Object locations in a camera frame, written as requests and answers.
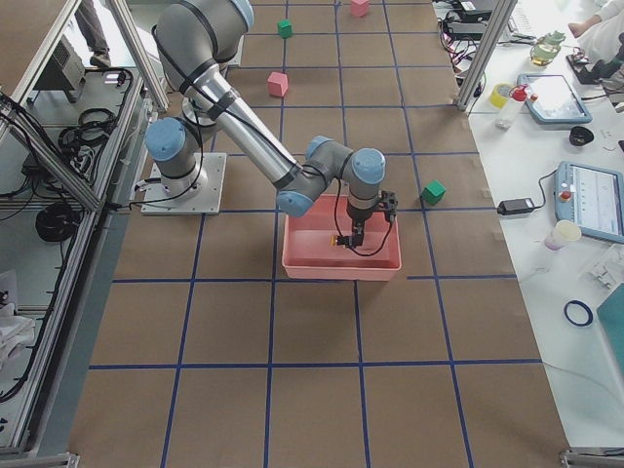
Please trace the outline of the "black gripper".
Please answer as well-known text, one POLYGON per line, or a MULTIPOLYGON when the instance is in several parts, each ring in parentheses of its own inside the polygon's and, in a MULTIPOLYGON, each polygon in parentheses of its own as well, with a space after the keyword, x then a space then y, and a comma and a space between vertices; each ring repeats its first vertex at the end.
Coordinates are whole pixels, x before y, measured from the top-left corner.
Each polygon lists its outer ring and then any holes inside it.
POLYGON ((357 248, 363 245, 365 239, 365 224, 374 213, 383 213, 385 220, 392 224, 397 215, 398 199, 395 192, 380 190, 370 199, 361 199, 352 192, 347 196, 346 212, 352 222, 350 247, 357 248))

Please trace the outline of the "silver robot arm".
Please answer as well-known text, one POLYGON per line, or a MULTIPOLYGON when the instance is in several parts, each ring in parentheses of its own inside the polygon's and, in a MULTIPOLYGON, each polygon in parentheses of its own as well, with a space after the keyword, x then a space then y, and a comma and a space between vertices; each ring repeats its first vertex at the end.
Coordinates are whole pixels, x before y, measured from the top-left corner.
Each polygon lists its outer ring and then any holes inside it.
POLYGON ((325 136, 309 143, 298 163, 220 72, 234 58, 240 38, 254 23, 247 1, 175 1, 151 30, 165 77, 190 105, 178 118, 158 120, 145 136, 163 179, 193 179, 194 152, 205 138, 224 131, 271 181, 276 203, 287 215, 305 215, 332 180, 347 183, 349 235, 337 244, 355 251, 375 213, 396 219, 394 193, 381 189, 385 156, 374 148, 353 150, 325 136))

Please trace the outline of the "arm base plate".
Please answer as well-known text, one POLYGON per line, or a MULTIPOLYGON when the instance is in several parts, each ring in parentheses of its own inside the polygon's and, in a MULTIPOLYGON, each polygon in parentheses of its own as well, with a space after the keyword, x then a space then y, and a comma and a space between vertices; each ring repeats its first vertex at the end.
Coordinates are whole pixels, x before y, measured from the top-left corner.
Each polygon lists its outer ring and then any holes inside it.
POLYGON ((143 215, 218 215, 227 155, 225 153, 194 154, 193 172, 180 179, 161 175, 156 163, 151 177, 159 181, 146 187, 140 211, 143 215))

